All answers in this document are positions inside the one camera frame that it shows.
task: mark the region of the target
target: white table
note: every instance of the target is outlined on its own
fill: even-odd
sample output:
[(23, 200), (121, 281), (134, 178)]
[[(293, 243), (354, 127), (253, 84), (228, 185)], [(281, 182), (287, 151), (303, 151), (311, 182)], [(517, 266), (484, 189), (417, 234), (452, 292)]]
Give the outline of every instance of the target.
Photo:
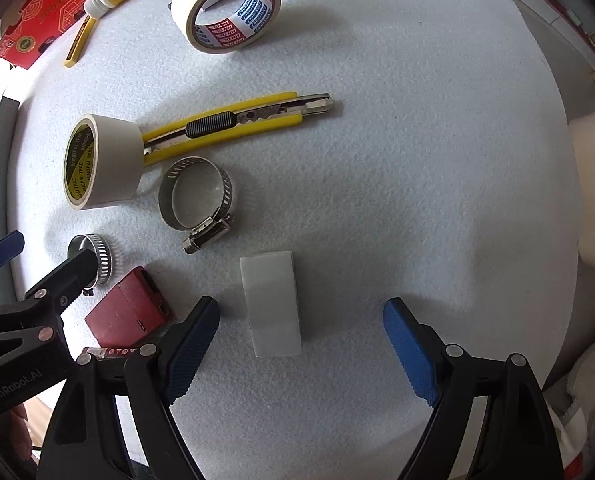
[[(397, 477), (430, 409), (383, 330), (392, 296), (473, 355), (522, 352), (544, 381), (571, 313), (581, 201), (557, 87), (515, 5), (283, 0), (264, 38), (212, 56), (186, 44), (169, 1), (110, 12), (67, 70), (73, 28), (10, 86), (28, 95), (10, 164), (10, 228), (26, 237), (18, 293), (75, 234), (103, 235), (116, 254), (109, 286), (63, 316), (72, 354), (95, 345), (83, 318), (133, 266), (146, 266), (180, 317), (215, 297), (222, 323), (173, 413), (204, 475), (222, 480)], [(198, 152), (228, 171), (238, 201), (233, 232), (210, 248), (187, 256), (159, 218), (167, 162), (126, 205), (67, 205), (63, 153), (82, 114), (147, 131), (287, 90), (339, 104), (301, 127)], [(262, 360), (238, 261), (273, 250), (294, 252), (304, 352)], [(122, 417), (139, 456), (126, 404)]]

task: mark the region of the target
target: white rectangular block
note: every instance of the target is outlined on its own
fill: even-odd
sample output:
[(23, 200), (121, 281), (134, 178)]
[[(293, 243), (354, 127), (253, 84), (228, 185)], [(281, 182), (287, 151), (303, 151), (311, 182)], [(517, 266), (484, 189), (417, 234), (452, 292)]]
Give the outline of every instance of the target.
[(302, 354), (291, 251), (240, 258), (256, 357)]

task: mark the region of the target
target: white tape roll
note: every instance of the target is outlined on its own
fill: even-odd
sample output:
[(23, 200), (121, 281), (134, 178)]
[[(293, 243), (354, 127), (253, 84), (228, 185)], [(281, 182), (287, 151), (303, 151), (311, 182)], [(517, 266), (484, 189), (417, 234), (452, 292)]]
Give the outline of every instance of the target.
[(63, 184), (73, 209), (92, 209), (129, 200), (144, 166), (144, 143), (136, 124), (87, 114), (71, 133)]
[(280, 0), (244, 0), (231, 17), (211, 25), (196, 25), (205, 1), (171, 0), (171, 15), (189, 43), (209, 54), (224, 54), (255, 41), (280, 10)]

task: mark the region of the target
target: white felt surface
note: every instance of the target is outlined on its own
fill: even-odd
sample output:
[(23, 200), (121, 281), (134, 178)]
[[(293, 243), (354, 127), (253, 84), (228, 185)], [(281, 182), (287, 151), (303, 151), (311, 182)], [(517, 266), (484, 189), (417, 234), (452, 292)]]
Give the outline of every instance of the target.
[[(114, 9), (68, 70), (72, 28), (9, 88), (28, 95), (10, 170), (9, 228), (26, 237), (18, 293), (75, 234), (103, 235), (116, 254), (109, 285), (63, 316), (72, 354), (95, 344), (84, 316), (133, 266), (180, 317), (215, 297), (220, 328), (173, 406), (209, 480), (397, 477), (430, 410), (383, 330), (391, 296), (473, 355), (521, 352), (543, 381), (571, 313), (581, 199), (555, 81), (515, 5), (283, 0), (260, 41), (215, 56), (186, 43), (169, 1)], [(300, 127), (198, 152), (229, 173), (237, 201), (232, 232), (194, 256), (159, 218), (168, 162), (148, 168), (126, 205), (76, 212), (63, 197), (65, 144), (86, 112), (145, 132), (288, 90), (338, 103)], [(293, 251), (303, 354), (256, 359), (239, 258), (276, 250)]]

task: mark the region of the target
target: silver screw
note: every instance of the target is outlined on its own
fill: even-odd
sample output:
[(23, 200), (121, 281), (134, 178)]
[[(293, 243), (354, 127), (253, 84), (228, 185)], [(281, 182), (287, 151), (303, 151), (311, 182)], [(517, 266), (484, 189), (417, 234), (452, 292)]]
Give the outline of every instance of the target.
[(511, 356), (511, 362), (516, 366), (524, 366), (527, 363), (527, 359), (521, 354), (513, 354)]
[(53, 337), (53, 329), (50, 326), (44, 327), (38, 332), (38, 339), (42, 342), (48, 341)]
[(459, 345), (447, 345), (446, 351), (449, 357), (461, 357), (464, 353), (462, 346)]
[(144, 357), (149, 357), (149, 355), (153, 355), (156, 353), (158, 348), (153, 343), (147, 343), (140, 347), (140, 355)]
[(84, 366), (85, 364), (88, 364), (90, 360), (91, 360), (91, 354), (89, 354), (89, 353), (79, 354), (78, 358), (76, 359), (76, 363), (78, 363), (80, 366)]

